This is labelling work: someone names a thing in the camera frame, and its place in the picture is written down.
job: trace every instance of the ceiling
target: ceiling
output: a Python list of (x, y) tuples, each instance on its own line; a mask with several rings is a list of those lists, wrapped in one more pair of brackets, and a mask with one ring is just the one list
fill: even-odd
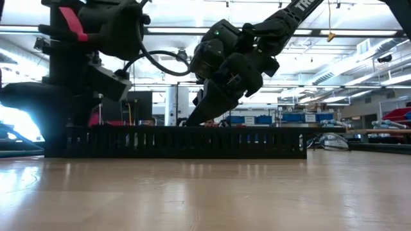
[[(13, 0), (6, 1), (4, 7), (2, 25), (8, 26), (36, 26), (38, 24), (49, 24), (49, 9), (41, 5), (41, 0)], [(290, 0), (281, 0), (284, 8)], [(310, 82), (330, 67), (347, 65), (344, 60), (348, 56), (353, 56), (357, 52), (357, 45), (367, 40), (365, 37), (339, 38), (340, 30), (401, 30), (401, 26), (389, 10), (389, 8), (377, 0), (341, 0), (341, 5), (337, 8), (336, 0), (331, 0), (331, 14), (329, 5), (324, 1), (301, 25), (304, 29), (323, 29), (328, 30), (329, 25), (336, 30), (337, 38), (327, 42), (326, 38), (315, 37), (294, 37), (291, 38), (283, 52), (276, 58), (281, 67), (273, 78), (263, 76), (265, 85), (311, 85)], [(210, 27), (220, 19), (227, 19), (233, 25), (241, 27), (246, 22), (259, 23), (279, 9), (279, 0), (153, 0), (148, 3), (144, 12), (150, 15), (152, 27)], [(37, 37), (41, 35), (21, 35), (0, 33), (0, 39), (17, 46), (25, 51), (19, 55), (26, 58), (34, 56), (48, 60), (47, 56), (33, 49)], [(146, 35), (144, 45), (147, 50), (167, 50), (177, 52), (178, 49), (185, 49), (188, 55), (192, 55), (195, 46), (198, 44), (200, 36), (195, 35)], [(372, 41), (381, 42), (384, 39), (373, 39)], [(387, 75), (388, 68), (392, 65), (403, 62), (409, 58), (411, 50), (410, 44), (405, 43), (396, 46), (392, 51), (393, 59), (388, 64), (380, 64), (372, 59), (364, 58), (361, 64), (355, 68), (339, 73), (338, 76), (323, 81), (319, 85), (345, 85), (349, 81), (364, 77), (368, 74), (381, 71), (379, 77), (368, 78), (358, 84), (375, 85), (379, 81), (395, 77)], [(114, 57), (101, 54), (103, 65), (115, 71), (124, 66), (124, 61)], [(163, 60), (161, 64), (174, 71), (184, 71), (184, 64), (174, 60)], [(142, 59), (133, 66), (131, 71), (135, 83), (138, 84), (176, 84), (178, 81), (194, 80), (193, 75), (185, 77), (174, 77), (164, 75), (148, 60)], [(395, 70), (397, 75), (401, 75), (403, 70)], [(164, 87), (150, 87), (150, 90), (164, 91)], [(290, 94), (300, 99), (306, 96), (317, 98), (321, 95), (321, 100), (336, 94), (349, 95), (346, 90), (306, 90), (299, 88), (297, 91), (293, 87), (278, 87), (262, 89), (260, 95), (254, 101), (262, 99), (272, 99), (282, 97), (290, 100), (286, 96)]]

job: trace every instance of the white column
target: white column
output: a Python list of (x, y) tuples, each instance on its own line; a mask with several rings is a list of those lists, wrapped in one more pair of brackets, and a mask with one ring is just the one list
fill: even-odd
[(179, 87), (179, 105), (177, 106), (177, 88), (168, 87), (166, 90), (166, 111), (164, 115), (164, 125), (175, 126), (177, 123), (175, 114), (178, 114), (178, 118), (188, 117), (188, 87)]

